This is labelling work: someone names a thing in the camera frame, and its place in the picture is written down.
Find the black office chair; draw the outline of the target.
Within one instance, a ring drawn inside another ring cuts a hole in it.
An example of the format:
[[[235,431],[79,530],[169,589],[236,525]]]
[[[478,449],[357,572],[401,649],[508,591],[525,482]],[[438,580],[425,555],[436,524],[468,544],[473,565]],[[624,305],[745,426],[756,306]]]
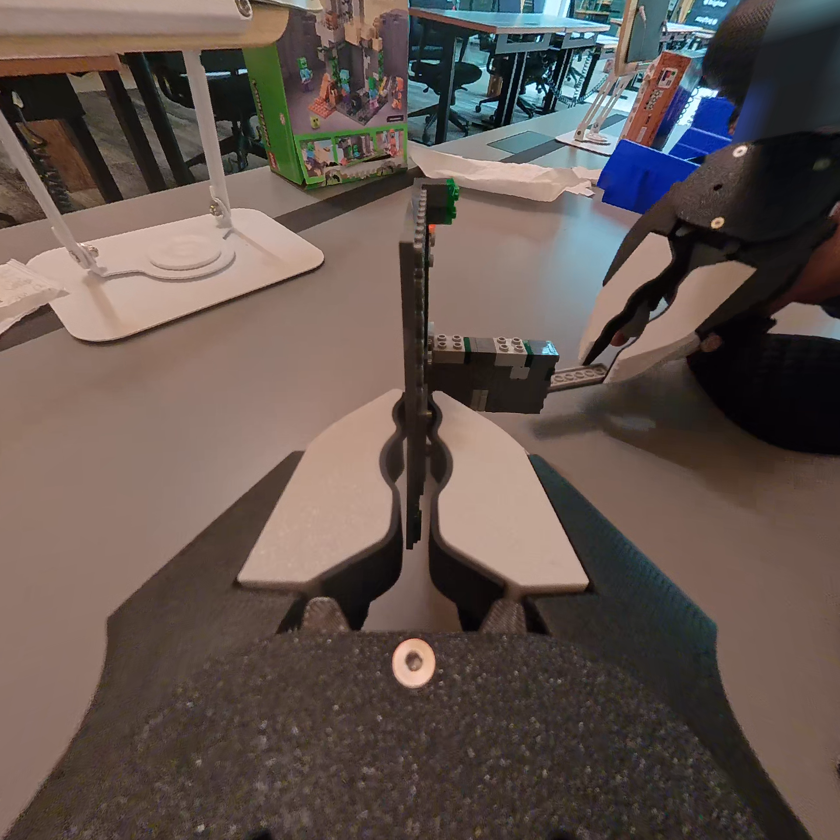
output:
[[[469,121],[455,110],[455,93],[477,82],[481,69],[453,58],[451,71],[442,67],[447,54],[445,34],[433,22],[423,18],[410,18],[408,41],[408,78],[421,84],[425,92],[434,91],[439,98],[450,94],[448,122],[462,134],[469,134]]]

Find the orange white cardboard box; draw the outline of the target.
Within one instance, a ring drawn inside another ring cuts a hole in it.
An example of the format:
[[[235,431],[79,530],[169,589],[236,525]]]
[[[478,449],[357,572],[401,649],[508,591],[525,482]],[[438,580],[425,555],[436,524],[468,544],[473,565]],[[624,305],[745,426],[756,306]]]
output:
[[[662,151],[701,76],[696,50],[663,51],[646,69],[620,140]]]

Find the small white paper packet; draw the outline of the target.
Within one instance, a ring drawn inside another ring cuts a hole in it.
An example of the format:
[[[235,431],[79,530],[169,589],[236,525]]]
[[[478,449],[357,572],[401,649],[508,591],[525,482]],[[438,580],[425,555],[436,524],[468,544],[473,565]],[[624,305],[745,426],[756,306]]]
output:
[[[67,296],[67,289],[12,259],[1,265],[1,334],[27,315]]]

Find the grey toy brick build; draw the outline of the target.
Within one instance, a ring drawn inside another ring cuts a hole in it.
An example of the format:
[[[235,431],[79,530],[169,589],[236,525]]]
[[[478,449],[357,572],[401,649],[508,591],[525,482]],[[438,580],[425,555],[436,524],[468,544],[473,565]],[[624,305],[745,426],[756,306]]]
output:
[[[427,441],[435,418],[433,392],[479,413],[539,414],[559,355],[550,341],[436,333],[428,318],[429,273],[436,229],[455,221],[459,187],[452,178],[417,178],[398,242],[402,294],[408,549],[420,540],[420,499]]]

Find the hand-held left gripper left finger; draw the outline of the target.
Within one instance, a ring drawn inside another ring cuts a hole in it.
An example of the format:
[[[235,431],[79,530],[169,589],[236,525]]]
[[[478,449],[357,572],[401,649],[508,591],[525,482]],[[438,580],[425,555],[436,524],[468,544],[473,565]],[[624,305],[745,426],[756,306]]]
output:
[[[315,589],[331,573],[383,546],[398,523],[398,494],[383,454],[396,434],[392,389],[343,416],[303,453],[237,583]]]

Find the office table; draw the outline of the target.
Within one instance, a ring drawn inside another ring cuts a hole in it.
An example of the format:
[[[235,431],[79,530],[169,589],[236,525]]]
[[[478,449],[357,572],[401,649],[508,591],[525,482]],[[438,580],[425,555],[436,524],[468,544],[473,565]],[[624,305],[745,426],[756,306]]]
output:
[[[496,55],[510,58],[511,68],[502,84],[500,103],[497,105],[493,122],[495,128],[507,126],[511,122],[522,87],[528,55],[549,51],[552,37],[556,35],[588,35],[594,44],[596,37],[608,30],[608,26],[604,24],[556,14],[485,13],[424,7],[410,7],[409,14],[413,18],[433,22],[445,34],[447,54],[442,67],[447,71],[452,69],[455,42],[459,35],[478,32],[496,38]],[[425,144],[442,144],[446,141],[449,98],[450,94],[447,91],[438,99],[438,105],[432,110],[436,123],[435,137],[434,141],[425,140]]]

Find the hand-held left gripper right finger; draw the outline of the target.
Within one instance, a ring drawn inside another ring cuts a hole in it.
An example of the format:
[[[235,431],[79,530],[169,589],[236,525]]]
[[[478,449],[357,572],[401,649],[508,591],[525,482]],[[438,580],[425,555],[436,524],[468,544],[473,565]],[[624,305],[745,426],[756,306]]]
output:
[[[590,580],[528,452],[487,416],[442,392],[435,442],[444,457],[429,546],[453,571],[503,594],[571,594]]]

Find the grey desk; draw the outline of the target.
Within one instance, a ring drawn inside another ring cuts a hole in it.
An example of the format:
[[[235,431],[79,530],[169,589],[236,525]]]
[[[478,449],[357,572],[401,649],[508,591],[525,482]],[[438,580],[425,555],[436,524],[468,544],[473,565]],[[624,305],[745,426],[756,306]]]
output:
[[[112,344],[2,348],[2,833],[76,732],[107,617],[258,480],[403,383],[413,174],[305,194],[227,179],[321,268]],[[733,426],[686,363],[491,417],[718,626],[731,706],[813,838],[838,838],[838,459]]]

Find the person's right hand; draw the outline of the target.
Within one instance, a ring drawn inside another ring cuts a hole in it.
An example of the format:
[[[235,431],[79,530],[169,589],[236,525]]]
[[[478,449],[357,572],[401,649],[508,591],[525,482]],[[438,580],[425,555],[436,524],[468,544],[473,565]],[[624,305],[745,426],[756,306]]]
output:
[[[792,303],[818,306],[839,317],[839,227],[813,253],[794,285],[770,304],[769,314]]]

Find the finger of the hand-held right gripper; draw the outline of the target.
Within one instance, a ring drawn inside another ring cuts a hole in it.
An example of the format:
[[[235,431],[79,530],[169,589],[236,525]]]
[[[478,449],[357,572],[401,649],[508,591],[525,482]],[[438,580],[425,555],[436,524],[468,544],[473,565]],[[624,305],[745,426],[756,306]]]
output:
[[[668,237],[646,234],[598,294],[581,339],[581,363],[591,364],[635,318],[646,325],[649,315],[641,315],[641,310],[652,312],[662,300],[672,303],[681,282]]]
[[[693,269],[661,314],[615,358],[605,384],[626,382],[664,362],[685,358],[700,345],[699,328],[754,274],[740,262]]]

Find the crumpled white paper bag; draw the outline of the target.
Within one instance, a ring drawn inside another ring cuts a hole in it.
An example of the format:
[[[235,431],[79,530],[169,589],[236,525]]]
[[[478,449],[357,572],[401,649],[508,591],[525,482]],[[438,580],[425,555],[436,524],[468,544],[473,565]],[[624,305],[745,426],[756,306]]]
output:
[[[429,178],[451,180],[460,188],[538,203],[553,203],[562,194],[592,197],[601,170],[582,166],[544,167],[531,163],[477,161],[410,143],[409,157]]]

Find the dark board on wooden stand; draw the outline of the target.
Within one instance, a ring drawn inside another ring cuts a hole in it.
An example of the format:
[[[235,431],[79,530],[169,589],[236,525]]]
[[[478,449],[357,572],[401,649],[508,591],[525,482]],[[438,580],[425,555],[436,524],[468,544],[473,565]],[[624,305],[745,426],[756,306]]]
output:
[[[631,80],[658,57],[668,7],[669,1],[626,2],[605,84],[575,131],[557,136],[557,142],[602,156],[614,152],[618,139],[604,134],[602,128]]]

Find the green toy brick set box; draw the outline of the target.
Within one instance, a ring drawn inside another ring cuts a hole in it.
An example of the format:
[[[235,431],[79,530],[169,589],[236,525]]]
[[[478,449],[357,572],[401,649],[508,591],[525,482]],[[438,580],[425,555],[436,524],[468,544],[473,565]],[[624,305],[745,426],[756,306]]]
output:
[[[282,35],[243,50],[270,169],[308,189],[406,171],[408,2],[279,5]]]

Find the dark wooden table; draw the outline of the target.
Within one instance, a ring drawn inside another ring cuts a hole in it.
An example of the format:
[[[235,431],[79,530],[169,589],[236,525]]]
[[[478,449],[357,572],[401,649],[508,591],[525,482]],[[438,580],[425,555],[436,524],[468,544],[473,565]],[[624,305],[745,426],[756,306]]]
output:
[[[151,193],[166,188],[122,68],[133,79],[174,183],[194,183],[146,55],[2,60],[2,114],[63,213],[77,208],[73,192],[92,189],[105,203],[123,199],[88,126],[73,77],[92,74],[100,80],[143,183]]]

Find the light grey long brick plate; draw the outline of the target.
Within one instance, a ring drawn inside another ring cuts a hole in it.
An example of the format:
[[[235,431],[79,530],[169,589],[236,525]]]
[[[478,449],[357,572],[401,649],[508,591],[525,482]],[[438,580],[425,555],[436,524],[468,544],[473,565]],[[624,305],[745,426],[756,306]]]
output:
[[[548,393],[567,392],[604,382],[609,369],[604,364],[590,364],[557,370],[549,380]]]

